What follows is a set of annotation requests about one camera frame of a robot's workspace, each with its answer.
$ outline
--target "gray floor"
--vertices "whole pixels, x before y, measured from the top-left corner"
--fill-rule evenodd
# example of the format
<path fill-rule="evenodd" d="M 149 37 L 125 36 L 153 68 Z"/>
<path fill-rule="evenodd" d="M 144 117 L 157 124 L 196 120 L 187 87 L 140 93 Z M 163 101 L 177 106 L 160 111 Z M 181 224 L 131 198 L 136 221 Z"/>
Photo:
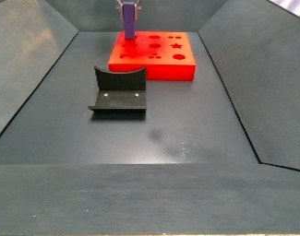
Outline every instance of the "gray floor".
<path fill-rule="evenodd" d="M 93 118 L 95 65 L 108 69 L 117 35 L 80 33 L 0 138 L 0 164 L 256 162 L 196 33 L 195 82 L 148 82 L 145 120 Z"/>
<path fill-rule="evenodd" d="M 300 233 L 300 172 L 258 163 L 196 33 L 195 83 L 92 119 L 116 37 L 80 33 L 0 138 L 0 234 Z"/>

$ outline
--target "star-shaped hole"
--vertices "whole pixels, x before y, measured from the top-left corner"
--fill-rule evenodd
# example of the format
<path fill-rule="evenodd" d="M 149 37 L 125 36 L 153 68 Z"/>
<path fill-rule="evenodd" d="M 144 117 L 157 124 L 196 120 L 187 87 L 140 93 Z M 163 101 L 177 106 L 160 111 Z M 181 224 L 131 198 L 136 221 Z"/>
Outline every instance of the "star-shaped hole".
<path fill-rule="evenodd" d="M 183 48 L 183 45 L 175 43 L 175 44 L 172 44 L 172 47 L 173 47 L 173 48 L 180 48 L 180 49 L 181 49 L 181 48 Z"/>

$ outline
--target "dark gray surface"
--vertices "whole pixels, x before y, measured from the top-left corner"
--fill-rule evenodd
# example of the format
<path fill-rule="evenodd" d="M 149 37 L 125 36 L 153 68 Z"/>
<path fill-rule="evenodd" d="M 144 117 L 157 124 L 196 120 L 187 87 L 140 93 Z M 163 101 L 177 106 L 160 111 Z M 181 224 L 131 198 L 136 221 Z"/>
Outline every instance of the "dark gray surface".
<path fill-rule="evenodd" d="M 76 34 L 45 0 L 0 1 L 0 133 Z"/>
<path fill-rule="evenodd" d="M 148 81 L 145 120 L 95 119 L 95 65 L 117 36 L 78 34 L 0 138 L 0 164 L 256 162 L 198 33 L 195 82 Z"/>
<path fill-rule="evenodd" d="M 0 234 L 299 234 L 300 172 L 242 162 L 0 166 Z"/>
<path fill-rule="evenodd" d="M 300 169 L 300 18 L 230 0 L 200 34 L 262 162 Z"/>
<path fill-rule="evenodd" d="M 46 0 L 80 31 L 124 31 L 117 0 Z M 228 0 L 147 0 L 137 30 L 194 31 Z"/>

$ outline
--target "black object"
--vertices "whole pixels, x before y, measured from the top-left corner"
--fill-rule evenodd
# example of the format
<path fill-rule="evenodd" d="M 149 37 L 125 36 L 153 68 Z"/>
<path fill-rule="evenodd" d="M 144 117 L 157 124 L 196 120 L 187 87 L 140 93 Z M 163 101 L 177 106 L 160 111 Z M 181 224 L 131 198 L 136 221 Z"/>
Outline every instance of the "black object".
<path fill-rule="evenodd" d="M 113 73 L 96 67 L 100 94 L 95 112 L 124 113 L 147 112 L 147 68 L 128 72 Z"/>

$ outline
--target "bin floor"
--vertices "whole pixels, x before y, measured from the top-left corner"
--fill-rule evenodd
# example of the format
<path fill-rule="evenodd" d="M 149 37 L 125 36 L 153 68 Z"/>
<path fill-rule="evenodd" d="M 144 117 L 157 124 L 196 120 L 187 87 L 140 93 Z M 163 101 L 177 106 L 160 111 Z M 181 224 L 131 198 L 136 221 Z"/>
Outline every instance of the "bin floor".
<path fill-rule="evenodd" d="M 200 37 L 195 82 L 148 82 L 145 120 L 99 120 L 95 66 L 117 33 L 80 33 L 0 138 L 0 164 L 254 163 L 252 149 Z"/>

